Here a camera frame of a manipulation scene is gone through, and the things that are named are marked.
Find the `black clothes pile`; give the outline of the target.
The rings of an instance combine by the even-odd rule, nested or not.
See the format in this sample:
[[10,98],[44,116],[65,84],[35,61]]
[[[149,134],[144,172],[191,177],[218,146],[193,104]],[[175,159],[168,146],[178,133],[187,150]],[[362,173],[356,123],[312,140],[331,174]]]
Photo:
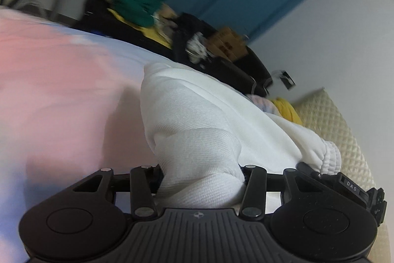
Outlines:
[[215,28],[187,13],[171,19],[171,22],[174,23],[172,51],[175,62],[194,66],[210,59],[206,42],[217,32]]

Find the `yellow cloth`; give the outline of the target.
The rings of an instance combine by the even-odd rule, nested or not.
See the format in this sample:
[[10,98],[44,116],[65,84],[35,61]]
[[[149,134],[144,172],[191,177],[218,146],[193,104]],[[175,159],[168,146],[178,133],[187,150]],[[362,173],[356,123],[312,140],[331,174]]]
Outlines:
[[274,106],[277,108],[277,110],[279,111],[280,115],[283,118],[295,124],[303,125],[303,122],[299,117],[298,113],[291,105],[291,103],[288,102],[286,99],[277,97],[276,99],[273,99],[271,102],[274,104]]

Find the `quilted beige headboard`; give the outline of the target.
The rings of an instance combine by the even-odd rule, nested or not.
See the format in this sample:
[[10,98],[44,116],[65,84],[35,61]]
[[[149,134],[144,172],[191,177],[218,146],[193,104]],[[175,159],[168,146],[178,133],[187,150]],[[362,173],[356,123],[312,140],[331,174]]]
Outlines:
[[365,191],[377,187],[355,136],[324,89],[307,95],[293,107],[305,127],[339,148],[342,173]]

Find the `black sofa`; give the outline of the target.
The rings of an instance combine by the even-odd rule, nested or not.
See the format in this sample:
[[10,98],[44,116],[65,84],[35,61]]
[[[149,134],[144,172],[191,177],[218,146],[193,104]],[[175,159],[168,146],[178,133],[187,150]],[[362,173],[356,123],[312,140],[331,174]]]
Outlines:
[[234,62],[210,56],[204,63],[189,67],[226,83],[244,95],[266,97],[267,88],[272,85],[271,74],[250,48],[247,51],[246,56]]

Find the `wall socket with charger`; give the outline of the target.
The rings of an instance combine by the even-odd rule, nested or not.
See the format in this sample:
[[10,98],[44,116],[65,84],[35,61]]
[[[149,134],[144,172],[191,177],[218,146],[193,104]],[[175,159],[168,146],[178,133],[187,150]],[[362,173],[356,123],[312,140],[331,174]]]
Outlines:
[[282,83],[284,84],[287,90],[290,90],[296,86],[295,81],[285,70],[279,71],[278,77],[282,81]]

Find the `pastel tie-dye bed cover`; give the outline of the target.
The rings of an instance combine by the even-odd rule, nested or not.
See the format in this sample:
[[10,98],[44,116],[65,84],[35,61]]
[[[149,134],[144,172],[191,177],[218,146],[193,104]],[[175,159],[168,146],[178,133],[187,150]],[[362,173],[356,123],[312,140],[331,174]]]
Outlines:
[[1,261],[25,262],[31,206],[101,168],[155,157],[144,135],[144,67],[162,56],[1,10]]

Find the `white zip-up sweatshirt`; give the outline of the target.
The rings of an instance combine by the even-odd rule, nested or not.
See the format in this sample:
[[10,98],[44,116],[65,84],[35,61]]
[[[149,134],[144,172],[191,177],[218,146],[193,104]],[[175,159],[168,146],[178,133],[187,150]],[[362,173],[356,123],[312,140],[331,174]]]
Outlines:
[[144,68],[140,105],[146,140],[169,208],[233,208],[245,193],[242,167],[272,174],[307,163],[337,174],[341,153],[314,131],[265,113],[216,79],[177,63]]

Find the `brown paper bag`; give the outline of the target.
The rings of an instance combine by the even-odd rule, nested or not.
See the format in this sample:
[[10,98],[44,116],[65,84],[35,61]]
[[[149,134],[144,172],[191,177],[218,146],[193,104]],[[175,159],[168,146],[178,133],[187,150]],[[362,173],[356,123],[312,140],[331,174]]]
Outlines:
[[218,30],[207,40],[206,48],[215,57],[234,62],[248,54],[245,40],[231,28]]

